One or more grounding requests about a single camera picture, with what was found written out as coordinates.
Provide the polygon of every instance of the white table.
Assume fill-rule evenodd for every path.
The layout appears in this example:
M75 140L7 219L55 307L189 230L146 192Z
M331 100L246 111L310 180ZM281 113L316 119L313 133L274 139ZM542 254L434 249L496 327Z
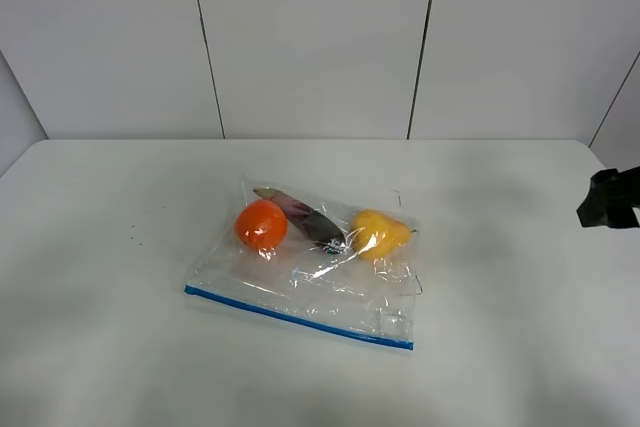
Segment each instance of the white table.
M0 425L636 426L640 232L575 213L601 168L568 141L39 143L0 178ZM183 294L241 174L420 218L413 352Z

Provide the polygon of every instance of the purple vegetable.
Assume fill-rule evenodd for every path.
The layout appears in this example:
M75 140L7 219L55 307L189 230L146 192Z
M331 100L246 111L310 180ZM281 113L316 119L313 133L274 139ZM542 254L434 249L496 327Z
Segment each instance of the purple vegetable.
M342 230L317 210L278 189L255 188L253 191L258 197L280 207L289 222L327 254L340 254L347 250Z

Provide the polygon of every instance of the orange fruit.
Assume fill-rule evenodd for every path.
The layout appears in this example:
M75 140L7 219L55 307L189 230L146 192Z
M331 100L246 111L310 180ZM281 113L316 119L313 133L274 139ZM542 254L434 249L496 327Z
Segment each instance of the orange fruit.
M275 249L287 235L287 218L270 200L256 200L236 219L238 238L254 250Z

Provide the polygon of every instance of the yellow pepper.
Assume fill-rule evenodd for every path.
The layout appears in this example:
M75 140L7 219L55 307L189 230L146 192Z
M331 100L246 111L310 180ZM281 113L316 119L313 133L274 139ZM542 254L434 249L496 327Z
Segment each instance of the yellow pepper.
M366 260L381 259L411 239L406 224L375 210L363 210L353 219L354 248Z

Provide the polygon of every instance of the plastic bag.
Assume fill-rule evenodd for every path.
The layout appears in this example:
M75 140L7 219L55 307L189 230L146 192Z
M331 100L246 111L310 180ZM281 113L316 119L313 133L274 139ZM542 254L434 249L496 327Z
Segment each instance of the plastic bag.
M244 179L241 191L229 225L189 275L187 294L413 349L422 291L411 266L415 220L273 183Z

